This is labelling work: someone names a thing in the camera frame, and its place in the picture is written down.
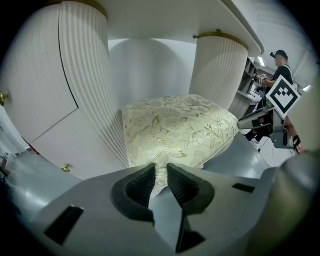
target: white wall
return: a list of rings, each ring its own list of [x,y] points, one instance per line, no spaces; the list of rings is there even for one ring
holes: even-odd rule
[[[196,44],[167,39],[109,40],[117,109],[156,97],[187,95]]]
[[[18,133],[2,106],[0,106],[0,126],[0,143],[2,150],[15,154],[17,152],[21,153],[29,147]]]

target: cable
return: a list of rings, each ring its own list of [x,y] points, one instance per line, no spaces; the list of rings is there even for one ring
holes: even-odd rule
[[[270,139],[270,138],[267,138],[266,141],[262,144],[262,146],[258,148],[258,150],[260,150],[260,149],[264,146],[264,144],[266,144],[266,142],[267,142],[269,139]]]
[[[286,62],[288,62],[288,67],[289,67],[289,70],[290,70],[290,73],[291,73],[292,82],[293,82],[294,84],[298,84],[298,83],[296,82],[296,79],[294,78],[294,74],[292,74],[292,70],[291,70],[291,67],[290,67],[289,61],[288,61],[288,60],[286,60]]]
[[[265,126],[272,126],[272,123],[266,123],[263,126],[257,127],[256,129],[261,128],[261,127],[265,127]]]
[[[263,97],[262,97],[262,99],[261,99],[261,100],[262,100],[262,107],[263,107],[263,108],[265,107],[265,106],[264,106],[264,98],[265,98],[265,96],[266,96],[266,94],[264,94]]]

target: cream floral pillow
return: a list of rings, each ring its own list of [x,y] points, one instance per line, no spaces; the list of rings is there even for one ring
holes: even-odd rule
[[[131,167],[155,163],[151,196],[167,183],[167,163],[199,168],[238,132],[237,118],[201,96],[162,97],[129,104],[123,111]]]

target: white pillar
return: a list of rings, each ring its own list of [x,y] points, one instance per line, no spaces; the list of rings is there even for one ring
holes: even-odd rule
[[[218,32],[199,36],[190,94],[200,95],[224,109],[231,105],[244,73],[248,50],[239,39]]]
[[[127,167],[122,121],[110,91],[108,22],[103,10],[63,1],[59,43],[65,77],[79,109],[109,147],[115,162]]]

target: door knob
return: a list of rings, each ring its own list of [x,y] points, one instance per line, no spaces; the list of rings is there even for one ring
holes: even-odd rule
[[[64,171],[65,173],[70,172],[70,169],[68,168],[68,166],[69,166],[69,165],[68,165],[67,163],[65,163],[65,164],[64,164],[64,167],[62,167],[61,170]]]
[[[5,98],[8,98],[9,97],[9,93],[6,91],[5,94],[3,94],[1,91],[0,91],[0,105],[1,106],[4,106],[5,105]]]

